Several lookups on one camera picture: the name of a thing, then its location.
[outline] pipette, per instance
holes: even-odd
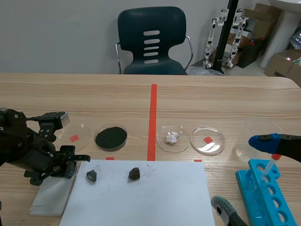
[[[262,174],[261,174],[261,179],[264,180],[266,175],[269,173],[273,165],[281,158],[280,154],[272,154],[271,159],[269,160],[269,163],[267,166],[264,168]]]

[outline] gray tool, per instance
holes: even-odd
[[[248,226],[226,199],[215,196],[211,200],[211,205],[222,218],[226,226]]]

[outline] white wall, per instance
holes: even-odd
[[[246,8],[255,2],[240,0],[238,5]],[[118,73],[118,15],[150,6],[184,11],[194,63],[203,58],[211,18],[227,4],[227,0],[0,0],[0,72]],[[186,65],[187,41],[169,55]],[[122,51],[123,69],[131,60],[132,54]]]

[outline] small red square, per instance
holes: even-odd
[[[209,143],[211,143],[213,140],[211,139],[211,137],[206,137],[206,138],[204,138],[204,141],[205,141],[207,144],[209,144]]]
[[[73,143],[73,142],[79,140],[79,136],[78,135],[74,135],[74,136],[70,137],[70,140]]]

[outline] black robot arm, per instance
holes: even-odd
[[[40,125],[36,133],[26,125],[27,120]],[[55,150],[52,142],[54,132],[68,123],[66,112],[51,112],[42,116],[26,118],[22,112],[0,110],[0,166],[9,163],[25,169],[32,185],[39,186],[49,176],[71,178],[76,161],[90,161],[88,155],[75,155],[75,146],[61,146]]]

